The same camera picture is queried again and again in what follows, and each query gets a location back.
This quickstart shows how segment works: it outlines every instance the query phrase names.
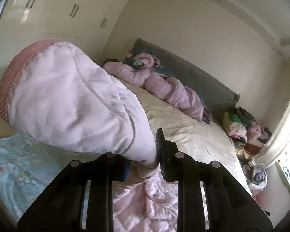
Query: white bedsheet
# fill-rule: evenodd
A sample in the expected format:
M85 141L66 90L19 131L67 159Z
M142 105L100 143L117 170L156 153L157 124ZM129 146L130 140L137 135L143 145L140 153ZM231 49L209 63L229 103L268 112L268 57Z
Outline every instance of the white bedsheet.
M180 151L195 160L219 161L250 193L234 145L219 125L200 123L146 90L121 82L137 96L154 135L162 128L166 140L175 142ZM201 190L208 221L205 194ZM176 231L177 202L177 183L166 184L158 171L145 184L114 200L115 231Z

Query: teal cloth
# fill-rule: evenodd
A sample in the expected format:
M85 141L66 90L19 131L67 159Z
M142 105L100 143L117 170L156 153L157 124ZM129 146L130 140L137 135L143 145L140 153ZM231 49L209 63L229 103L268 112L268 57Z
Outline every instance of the teal cloth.
M0 139L0 199L18 221L72 160L84 163L96 160L98 156L96 153L68 152L47 146L21 134ZM84 209L87 209L88 203L86 196ZM86 217L83 217L82 228L85 224Z
M237 123L241 123L244 127L247 127L247 124L245 122L241 121L240 118L236 114L229 113L229 118L232 121L237 122Z

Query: bed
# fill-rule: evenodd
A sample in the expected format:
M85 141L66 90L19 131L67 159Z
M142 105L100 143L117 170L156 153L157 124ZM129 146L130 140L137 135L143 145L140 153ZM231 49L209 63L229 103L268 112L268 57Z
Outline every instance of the bed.
M216 122L209 125L200 123L146 90L121 81L137 96L153 134L155 135L158 128L162 128L167 140L175 142L180 151L189 154L195 160L205 163L220 161L249 192L234 145L219 125L224 112L236 104L239 96L206 72L160 47L137 39L135 48L150 49L184 85L191 87L203 98L216 119ZM8 128L0 130L0 137L12 133ZM15 226L16 221L39 193L71 160L77 158L86 162L96 159L97 156L98 154L80 154L46 146L21 134L0 139L1 217L9 219L9 223ZM171 188L173 191L171 194L162 193L167 200L163 206L156 198L161 193L149 189L152 184L157 183L161 185L158 189L165 191ZM166 185L157 171L147 184L141 184L126 196L114 199L115 231L175 231L176 184ZM204 193L203 204L206 216ZM165 205L168 205L167 212L161 208Z

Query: metal screw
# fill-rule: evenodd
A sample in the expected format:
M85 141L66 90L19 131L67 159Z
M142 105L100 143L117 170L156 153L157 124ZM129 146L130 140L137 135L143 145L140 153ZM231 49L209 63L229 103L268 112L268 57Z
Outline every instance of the metal screw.
M74 160L74 161L72 161L72 162L70 163L70 166L71 166L71 167L78 167L78 165L79 165L79 161L78 161L78 160Z
M181 153L181 152L177 152L177 153L175 153L175 157L182 159L182 158L185 157L185 154L184 153Z
M219 168L220 165L221 165L221 164L220 164L218 161L213 161L213 162L212 162L212 167Z

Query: wardrobe door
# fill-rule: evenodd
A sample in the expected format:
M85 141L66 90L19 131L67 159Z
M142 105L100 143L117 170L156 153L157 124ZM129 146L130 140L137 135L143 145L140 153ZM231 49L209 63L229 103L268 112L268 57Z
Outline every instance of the wardrobe door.
M128 0L49 0L44 33L82 39L95 62Z
M0 16L0 77L22 49L40 39L45 0L7 0Z
M107 40L119 18L121 11L124 9L128 0L95 0L97 7L90 9L91 13L89 21L96 21L94 27L88 30L88 40L92 45L92 52L90 57L98 64L101 64L101 55Z

